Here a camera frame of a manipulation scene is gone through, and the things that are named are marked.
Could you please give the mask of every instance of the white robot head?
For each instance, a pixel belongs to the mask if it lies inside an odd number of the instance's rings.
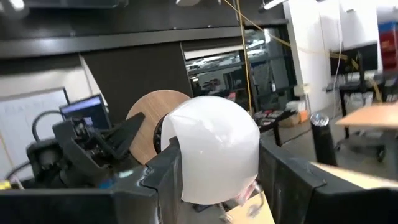
[[[181,147],[185,202],[225,202],[257,177],[259,129],[248,112],[230,100],[200,96],[182,103],[164,118],[162,150],[174,136]]]

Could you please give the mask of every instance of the floor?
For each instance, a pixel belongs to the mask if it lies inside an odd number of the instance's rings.
[[[333,107],[331,106],[326,108],[322,111],[322,113],[325,113],[332,118]],[[344,138],[344,129],[341,126],[334,125],[340,118],[341,116],[336,116],[330,121],[334,142],[338,142],[340,139]],[[350,132],[353,133],[357,130],[358,129],[351,128]],[[309,122],[302,123],[293,128],[280,128],[280,136],[282,142],[284,142],[284,145],[282,146],[283,149],[288,150],[296,156],[306,158],[309,161],[316,161],[311,126]],[[262,133],[261,138],[265,142],[274,141],[272,131]],[[379,177],[388,178],[389,176],[385,163],[378,162],[375,156],[376,152],[372,150],[366,153],[357,153],[342,147],[336,155],[338,165],[340,167],[363,172],[365,174],[376,175]],[[212,206],[201,213],[196,213],[190,204],[183,203],[180,209],[178,223],[223,223],[218,219],[221,214],[221,210],[216,206]]]

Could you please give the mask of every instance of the computer monitor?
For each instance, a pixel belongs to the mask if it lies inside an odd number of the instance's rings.
[[[95,95],[60,107],[63,118],[83,118],[87,125],[99,130],[111,128],[108,113],[101,95]]]
[[[353,64],[351,63],[351,59],[355,60],[358,52],[360,52],[362,55],[364,71],[377,70],[377,43],[373,43],[362,47],[342,50],[341,54],[348,56],[349,60],[340,60],[340,66],[337,72],[338,75],[346,75],[359,71],[358,69],[354,68]],[[338,58],[330,59],[331,75],[336,75],[337,64]]]

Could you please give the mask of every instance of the yellow cable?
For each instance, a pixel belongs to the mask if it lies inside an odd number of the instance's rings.
[[[239,4],[239,0],[237,0],[237,5],[238,5],[238,14],[239,14],[239,26],[241,28],[241,35],[242,35],[242,45],[243,45],[243,54],[244,54],[244,63],[246,64],[246,83],[248,84],[248,98],[249,98],[249,111],[250,115],[253,115],[252,113],[252,108],[251,108],[251,93],[250,93],[250,81],[249,81],[249,63],[248,63],[248,55],[246,54],[246,43],[244,41],[244,27],[243,27],[243,20],[242,20],[242,14],[241,14],[241,6]]]
[[[261,27],[259,27],[257,24],[255,24],[253,21],[251,21],[250,19],[248,19],[246,16],[244,16],[244,15],[241,13],[240,5],[239,5],[239,0],[237,1],[238,9],[236,9],[236,8],[235,8],[231,3],[229,3],[227,0],[224,0],[224,2],[225,2],[227,5],[229,5],[232,9],[234,9],[235,12],[237,12],[237,13],[239,14],[239,20],[240,20],[239,26],[241,27],[242,41],[243,41],[243,50],[244,50],[244,54],[245,54],[245,57],[244,57],[245,62],[244,62],[244,63],[246,64],[246,79],[247,79],[246,81],[247,81],[247,83],[248,83],[249,105],[251,105],[250,91],[249,91],[249,72],[248,72],[248,63],[247,63],[247,61],[246,61],[246,44],[244,43],[244,32],[243,32],[243,20],[242,20],[242,17],[243,17],[245,20],[247,20],[248,22],[250,22],[255,28],[259,29],[261,32],[263,32],[263,29],[262,29]],[[282,40],[282,39],[280,39],[280,38],[278,38],[278,37],[276,37],[276,36],[274,36],[274,35],[272,35],[272,34],[269,34],[269,36],[272,37],[273,39],[275,39],[276,41],[280,42],[281,44],[284,44],[284,45],[286,45],[286,46],[288,46],[288,47],[290,47],[290,48],[292,47],[291,44],[290,44],[289,42],[286,42],[286,41],[284,41],[284,40]],[[297,49],[299,49],[299,50],[302,51],[302,52],[306,52],[306,53],[310,53],[310,54],[325,54],[327,57],[331,57],[331,58],[340,58],[341,60],[345,60],[345,61],[348,60],[348,56],[347,56],[347,55],[343,55],[343,54],[340,54],[340,55],[339,55],[339,54],[336,54],[336,53],[328,53],[328,52],[325,52],[325,51],[316,52],[316,51],[312,51],[312,50],[309,50],[309,49],[305,49],[305,48],[302,48],[302,47],[299,47],[299,46],[297,46]],[[358,64],[356,63],[355,60],[351,59],[351,63],[353,64],[354,67],[356,67],[356,68],[358,69]],[[369,81],[370,81],[371,84],[373,85],[374,91],[375,91],[375,93],[376,93],[376,99],[377,99],[378,101],[382,102],[381,93],[380,93],[380,91],[379,91],[379,87],[377,86],[377,83],[376,83],[373,79],[369,79]]]

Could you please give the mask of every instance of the black cable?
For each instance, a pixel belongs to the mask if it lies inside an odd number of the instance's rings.
[[[32,134],[33,134],[33,138],[36,140],[36,142],[40,141],[39,136],[37,135],[37,122],[39,122],[40,118],[48,115],[48,114],[61,114],[61,112],[57,111],[57,110],[50,110],[50,111],[44,111],[43,113],[39,114],[32,123]]]
[[[13,170],[11,170],[11,171],[7,174],[6,180],[10,180],[11,177],[12,177],[13,175],[15,175],[18,171],[20,171],[21,169],[27,167],[28,165],[30,165],[30,162],[29,162],[29,161],[27,161],[27,162],[25,162],[25,163],[23,163],[23,164],[21,164],[21,165],[15,167],[15,168],[13,168]]]

